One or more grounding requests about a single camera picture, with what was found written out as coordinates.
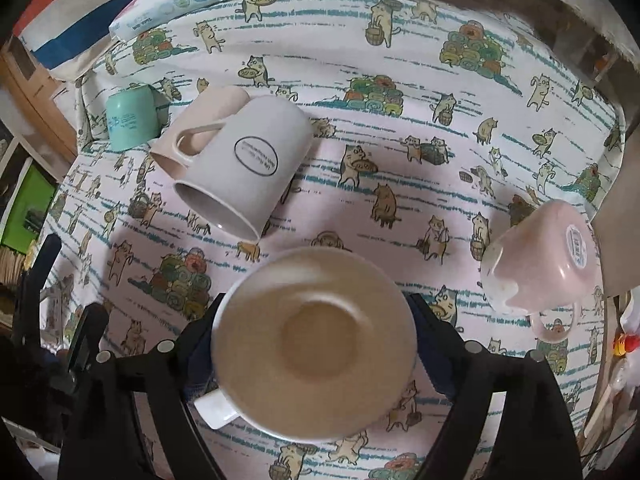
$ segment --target striped fabric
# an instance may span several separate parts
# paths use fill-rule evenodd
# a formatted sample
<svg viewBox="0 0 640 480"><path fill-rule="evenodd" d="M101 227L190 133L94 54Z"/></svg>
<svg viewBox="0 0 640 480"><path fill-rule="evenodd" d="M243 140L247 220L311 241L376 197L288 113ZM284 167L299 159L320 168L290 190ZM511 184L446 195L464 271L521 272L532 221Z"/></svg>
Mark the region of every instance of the striped fabric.
<svg viewBox="0 0 640 480"><path fill-rule="evenodd" d="M109 24L131 0L32 0L14 34L51 75L75 80L110 44Z"/></svg>

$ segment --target barcode sticker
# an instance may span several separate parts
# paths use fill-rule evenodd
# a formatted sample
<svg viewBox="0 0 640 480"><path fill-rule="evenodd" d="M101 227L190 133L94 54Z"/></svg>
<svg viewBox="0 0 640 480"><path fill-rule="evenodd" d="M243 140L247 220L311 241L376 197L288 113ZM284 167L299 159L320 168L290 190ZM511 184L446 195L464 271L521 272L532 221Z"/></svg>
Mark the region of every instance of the barcode sticker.
<svg viewBox="0 0 640 480"><path fill-rule="evenodd" d="M566 246L574 264L584 269L587 266L587 244L584 242L580 230L573 224L570 224L566 229Z"/></svg>

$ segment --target silver screw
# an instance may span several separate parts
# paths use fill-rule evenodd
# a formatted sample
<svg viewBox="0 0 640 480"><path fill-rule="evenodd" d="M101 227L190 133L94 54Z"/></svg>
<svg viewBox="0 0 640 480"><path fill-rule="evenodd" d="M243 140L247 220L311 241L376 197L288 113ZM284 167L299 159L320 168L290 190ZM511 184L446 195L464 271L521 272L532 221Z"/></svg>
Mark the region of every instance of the silver screw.
<svg viewBox="0 0 640 480"><path fill-rule="evenodd" d="M471 354L479 354L482 351L482 345L478 341L467 341L465 350Z"/></svg>
<svg viewBox="0 0 640 480"><path fill-rule="evenodd" d="M105 363L109 359L111 359L111 352L107 350L103 350L95 357L95 360L98 361L99 363Z"/></svg>
<svg viewBox="0 0 640 480"><path fill-rule="evenodd" d="M532 350L529 352L529 357L537 363L541 363L545 360L545 355L540 350Z"/></svg>
<svg viewBox="0 0 640 480"><path fill-rule="evenodd" d="M174 349L174 346L175 344L173 341L171 341L170 339L165 339L164 341L158 343L158 351L161 354L167 354Z"/></svg>

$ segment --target cat print tablecloth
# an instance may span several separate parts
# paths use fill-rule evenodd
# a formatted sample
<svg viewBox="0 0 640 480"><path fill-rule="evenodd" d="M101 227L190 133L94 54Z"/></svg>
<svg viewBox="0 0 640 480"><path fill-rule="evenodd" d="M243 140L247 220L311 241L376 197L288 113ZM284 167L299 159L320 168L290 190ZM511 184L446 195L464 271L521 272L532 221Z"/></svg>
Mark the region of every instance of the cat print tablecloth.
<svg viewBox="0 0 640 480"><path fill-rule="evenodd" d="M295 102L316 140L260 243L189 211L141 146L112 153L104 106L149 84L165 123L209 84ZM114 46L76 85L83 148L43 236L62 237L42 327L68 346L82 308L111 312L104 347L134 355L175 338L212 297L272 254L350 250L419 292L465 339L523 356L540 348L582 427L602 355L603 297L584 300L564 342L536 341L527 320L497 315L479 283L487 245L540 204L587 217L615 179L625 125L513 16L437 0L230 0ZM545 322L564 330L567 308ZM204 439L230 479L410 480L449 410L421 365L398 405L359 434L322 446L271 438L242 420ZM492 403L468 476L486 463L504 396ZM167 473L140 401L148 448Z"/></svg>

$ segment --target red and yellow object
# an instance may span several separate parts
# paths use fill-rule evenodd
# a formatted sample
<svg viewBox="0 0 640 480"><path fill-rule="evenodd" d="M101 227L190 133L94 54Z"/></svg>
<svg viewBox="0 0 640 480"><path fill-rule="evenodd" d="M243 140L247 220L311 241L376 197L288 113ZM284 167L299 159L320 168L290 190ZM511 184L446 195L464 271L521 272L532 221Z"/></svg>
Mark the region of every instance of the red and yellow object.
<svg viewBox="0 0 640 480"><path fill-rule="evenodd" d="M622 357L640 346L640 336L635 334L620 334L613 342L613 355Z"/></svg>

